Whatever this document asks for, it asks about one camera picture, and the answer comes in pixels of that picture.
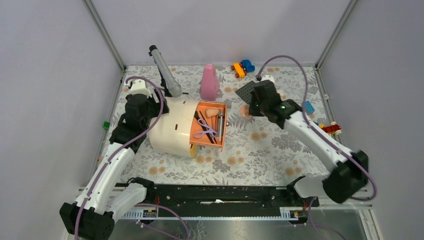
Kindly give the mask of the silver black mascara tube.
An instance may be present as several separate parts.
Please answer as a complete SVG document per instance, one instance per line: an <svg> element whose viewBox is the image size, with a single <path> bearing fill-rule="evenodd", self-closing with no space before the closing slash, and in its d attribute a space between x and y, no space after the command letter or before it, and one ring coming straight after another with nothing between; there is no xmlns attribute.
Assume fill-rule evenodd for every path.
<svg viewBox="0 0 424 240"><path fill-rule="evenodd" d="M221 109L219 111L219 119L218 119L218 133L219 133L219 141L222 144L224 141L224 123L225 123L225 111Z"/></svg>

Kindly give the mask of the cream round drawer organizer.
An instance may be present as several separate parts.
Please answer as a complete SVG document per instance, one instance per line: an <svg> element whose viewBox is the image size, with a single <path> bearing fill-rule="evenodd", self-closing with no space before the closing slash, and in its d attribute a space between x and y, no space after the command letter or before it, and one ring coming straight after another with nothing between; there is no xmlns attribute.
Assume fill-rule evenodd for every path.
<svg viewBox="0 0 424 240"><path fill-rule="evenodd" d="M159 119L154 117L151 123L157 123L147 133L155 151L194 158L201 146L224 150L228 123L228 108L225 103L172 97L166 97L165 100L169 112L162 114ZM223 143L219 141L219 114L211 118L206 117L205 110L208 108L225 111ZM194 117L196 111L200 112L200 117L217 132L216 143L211 143L206 135L200 139L193 137L195 132L202 130Z"/></svg>

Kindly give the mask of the black makeup brush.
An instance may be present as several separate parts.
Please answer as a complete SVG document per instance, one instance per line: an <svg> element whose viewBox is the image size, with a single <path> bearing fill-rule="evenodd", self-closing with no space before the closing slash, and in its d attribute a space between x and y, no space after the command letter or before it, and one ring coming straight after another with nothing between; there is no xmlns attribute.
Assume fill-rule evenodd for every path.
<svg viewBox="0 0 424 240"><path fill-rule="evenodd" d="M211 127L208 122L201 117L201 114L199 111L196 111L194 114L194 118L197 120L198 125L201 127L200 131L197 131L193 134L193 137L195 139L200 139L203 136L207 136L211 144L215 144L216 140L216 134L217 132Z"/></svg>

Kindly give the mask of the beige makeup sponge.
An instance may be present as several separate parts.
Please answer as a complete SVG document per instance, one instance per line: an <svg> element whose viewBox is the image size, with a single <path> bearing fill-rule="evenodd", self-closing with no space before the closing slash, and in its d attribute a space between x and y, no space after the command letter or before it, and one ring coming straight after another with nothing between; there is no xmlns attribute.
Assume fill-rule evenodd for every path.
<svg viewBox="0 0 424 240"><path fill-rule="evenodd" d="M207 118L212 118L214 116L217 116L219 114L220 110L218 108L207 108L205 110L205 116Z"/></svg>

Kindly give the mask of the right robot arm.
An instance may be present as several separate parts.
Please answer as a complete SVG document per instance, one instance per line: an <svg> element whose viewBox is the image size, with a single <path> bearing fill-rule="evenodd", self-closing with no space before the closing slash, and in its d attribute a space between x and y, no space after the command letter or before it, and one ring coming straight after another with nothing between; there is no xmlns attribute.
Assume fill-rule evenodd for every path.
<svg viewBox="0 0 424 240"><path fill-rule="evenodd" d="M368 156L341 145L316 125L292 99L282 100L275 85L263 80L253 85L249 114L266 117L271 123L294 135L326 167L329 174L304 176L290 184L287 201L301 205L308 197L327 196L342 204L368 183L364 171Z"/></svg>

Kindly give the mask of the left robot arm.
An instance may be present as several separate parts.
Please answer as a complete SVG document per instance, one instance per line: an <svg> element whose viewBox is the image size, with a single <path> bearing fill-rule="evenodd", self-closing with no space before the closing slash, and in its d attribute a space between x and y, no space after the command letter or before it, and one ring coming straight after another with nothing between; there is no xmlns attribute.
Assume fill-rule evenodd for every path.
<svg viewBox="0 0 424 240"><path fill-rule="evenodd" d="M115 224L136 204L155 200L153 183L140 179L115 197L111 197L121 172L137 153L148 133L169 112L162 91L145 77L126 79L131 89L151 85L154 93L132 91L126 97L126 109L113 130L104 159L85 189L73 203L63 203L59 215L67 232L76 240L107 240Z"/></svg>

